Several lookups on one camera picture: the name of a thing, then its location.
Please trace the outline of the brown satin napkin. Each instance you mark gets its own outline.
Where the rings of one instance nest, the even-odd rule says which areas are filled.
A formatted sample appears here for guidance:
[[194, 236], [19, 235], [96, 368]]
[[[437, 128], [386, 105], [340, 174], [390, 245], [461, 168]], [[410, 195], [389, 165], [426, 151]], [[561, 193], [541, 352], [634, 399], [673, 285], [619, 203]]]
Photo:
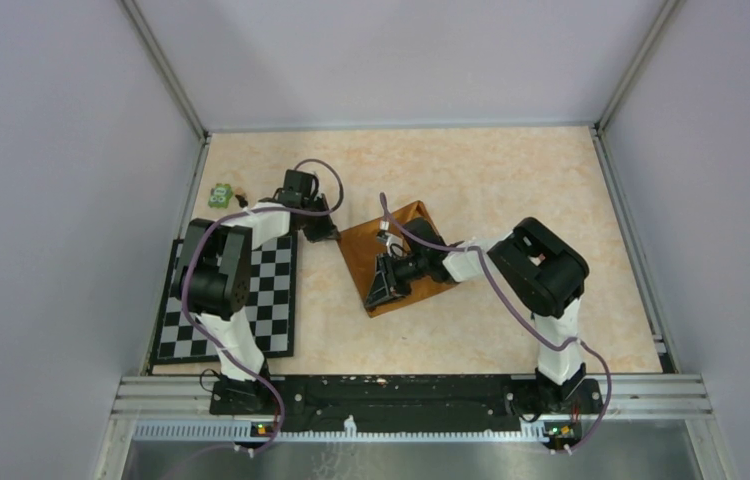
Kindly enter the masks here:
[[366, 314], [375, 318], [444, 293], [456, 286], [442, 261], [446, 253], [430, 249], [387, 225], [395, 237], [388, 246], [379, 235], [381, 221], [370, 220], [340, 233], [340, 252]]

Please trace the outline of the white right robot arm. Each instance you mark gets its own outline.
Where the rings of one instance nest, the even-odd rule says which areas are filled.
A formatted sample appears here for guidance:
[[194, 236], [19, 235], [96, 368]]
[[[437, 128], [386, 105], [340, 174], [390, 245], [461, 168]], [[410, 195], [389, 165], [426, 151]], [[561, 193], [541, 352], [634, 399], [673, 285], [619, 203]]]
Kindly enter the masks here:
[[533, 217], [495, 240], [448, 245], [432, 224], [418, 217], [400, 226], [400, 234], [380, 223], [378, 238], [386, 250], [376, 257], [375, 273], [364, 308], [396, 304], [408, 298], [414, 283], [430, 279], [454, 285], [499, 273], [531, 318], [523, 320], [541, 344], [536, 368], [537, 397], [551, 412], [563, 412], [578, 397], [586, 366], [575, 339], [585, 280], [586, 260]]

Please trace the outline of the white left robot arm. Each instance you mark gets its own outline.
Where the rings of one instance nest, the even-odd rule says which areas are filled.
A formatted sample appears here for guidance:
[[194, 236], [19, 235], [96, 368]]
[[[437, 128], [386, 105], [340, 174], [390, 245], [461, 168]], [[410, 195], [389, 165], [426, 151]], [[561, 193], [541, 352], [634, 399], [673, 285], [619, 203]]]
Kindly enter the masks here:
[[333, 207], [313, 173], [289, 169], [270, 197], [243, 202], [220, 220], [188, 225], [174, 287], [184, 318], [215, 347], [220, 376], [214, 397], [248, 413], [270, 404], [268, 366], [247, 318], [252, 253], [270, 240], [301, 231], [311, 242], [336, 240]]

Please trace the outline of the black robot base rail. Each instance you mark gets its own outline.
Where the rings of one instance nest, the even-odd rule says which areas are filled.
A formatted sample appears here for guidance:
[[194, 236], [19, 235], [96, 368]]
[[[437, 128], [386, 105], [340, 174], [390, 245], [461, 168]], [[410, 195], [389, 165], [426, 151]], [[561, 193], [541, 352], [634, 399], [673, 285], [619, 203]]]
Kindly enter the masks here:
[[288, 375], [258, 381], [219, 377], [210, 391], [216, 416], [266, 416], [284, 433], [516, 432], [557, 418], [601, 411], [599, 383], [584, 379], [570, 394], [527, 375]]

